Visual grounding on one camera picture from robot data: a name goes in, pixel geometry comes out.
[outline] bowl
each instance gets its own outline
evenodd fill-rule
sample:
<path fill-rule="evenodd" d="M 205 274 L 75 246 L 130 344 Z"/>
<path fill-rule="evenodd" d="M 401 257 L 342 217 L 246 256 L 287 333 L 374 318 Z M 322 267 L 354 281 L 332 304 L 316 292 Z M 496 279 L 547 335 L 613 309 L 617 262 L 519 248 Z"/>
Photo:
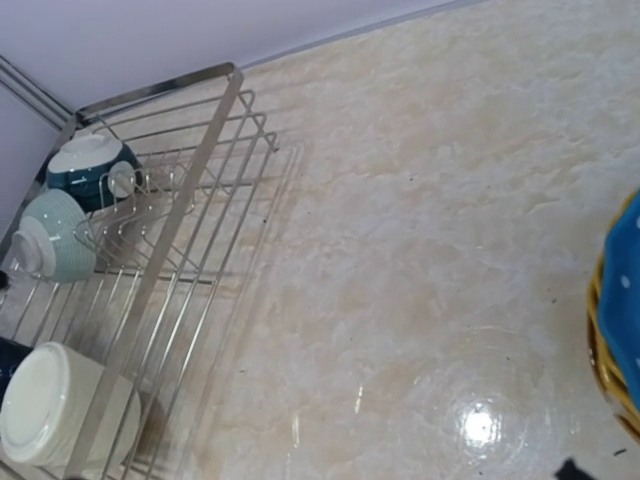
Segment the bowl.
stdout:
<path fill-rule="evenodd" d="M 604 246 L 598 328 L 640 407 L 640 196 L 611 227 Z"/>
<path fill-rule="evenodd" d="M 25 208 L 12 237 L 20 266 L 59 283 L 89 278 L 96 254 L 76 238 L 76 228 L 85 220 L 80 205 L 62 190 L 47 190 L 36 197 Z M 88 228 L 82 235 L 87 243 L 92 241 Z"/>
<path fill-rule="evenodd" d="M 85 212 L 94 212 L 132 195 L 142 184 L 139 170 L 128 145 L 93 134 L 60 148 L 47 165 L 47 185 L 67 192 Z"/>

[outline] teal bowl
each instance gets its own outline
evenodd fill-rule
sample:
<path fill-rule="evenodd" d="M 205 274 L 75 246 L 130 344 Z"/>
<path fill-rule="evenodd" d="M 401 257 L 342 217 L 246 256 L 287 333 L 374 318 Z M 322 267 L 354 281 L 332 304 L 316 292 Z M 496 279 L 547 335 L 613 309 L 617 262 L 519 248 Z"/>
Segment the teal bowl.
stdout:
<path fill-rule="evenodd" d="M 88 135 L 65 143 L 47 165 L 47 186 L 64 190 L 89 213 L 131 196 L 142 184 L 131 148 L 112 137 Z"/>

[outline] beige marble surface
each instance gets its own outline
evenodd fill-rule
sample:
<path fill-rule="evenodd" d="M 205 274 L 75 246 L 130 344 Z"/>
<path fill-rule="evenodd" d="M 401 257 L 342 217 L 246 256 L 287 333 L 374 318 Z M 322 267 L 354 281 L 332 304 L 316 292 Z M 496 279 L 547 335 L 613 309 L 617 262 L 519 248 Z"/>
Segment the beige marble surface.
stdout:
<path fill-rule="evenodd" d="M 585 289 L 640 179 L 639 9 L 489 1 L 249 72 L 289 176 L 184 478 L 637 478 Z"/>

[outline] dark object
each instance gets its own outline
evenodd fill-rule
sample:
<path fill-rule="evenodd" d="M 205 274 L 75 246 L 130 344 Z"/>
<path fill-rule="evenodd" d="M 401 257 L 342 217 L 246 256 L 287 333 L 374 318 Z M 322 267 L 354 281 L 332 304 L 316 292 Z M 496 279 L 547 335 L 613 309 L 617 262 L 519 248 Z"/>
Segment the dark object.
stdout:
<path fill-rule="evenodd" d="M 9 289 L 9 275 L 0 270 L 0 292 Z"/>
<path fill-rule="evenodd" d="M 562 468 L 555 473 L 558 480 L 595 480 L 591 475 L 580 470 L 572 458 L 564 462 Z"/>
<path fill-rule="evenodd" d="M 32 350 L 31 347 L 0 337 L 0 402 L 4 399 L 13 373 Z"/>

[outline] dish rack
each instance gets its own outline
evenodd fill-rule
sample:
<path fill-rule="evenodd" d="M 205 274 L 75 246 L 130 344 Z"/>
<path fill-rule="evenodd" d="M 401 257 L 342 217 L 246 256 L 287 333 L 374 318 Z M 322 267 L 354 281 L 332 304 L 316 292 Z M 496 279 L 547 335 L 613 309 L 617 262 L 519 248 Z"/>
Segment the dish rack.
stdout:
<path fill-rule="evenodd" d="M 194 442 L 242 288 L 239 272 L 250 266 L 245 250 L 255 252 L 268 215 L 255 199 L 267 183 L 276 134 L 265 131 L 267 116 L 253 111 L 255 93 L 242 82 L 233 64 L 208 68 L 83 108 L 60 133 L 51 155 L 75 135 L 100 133 L 128 144 L 142 168 L 109 179 L 135 184 L 136 192 L 76 229 L 98 257 L 93 277 L 60 285 L 12 266 L 16 286 L 0 308 L 7 330 L 0 333 L 31 345 L 61 341 L 106 369 L 64 472 L 3 458 L 5 473 L 86 477 L 122 374 L 140 392 L 141 429 L 122 465 L 109 460 L 91 476 L 192 476 Z M 241 228 L 249 233 L 239 242 Z"/>

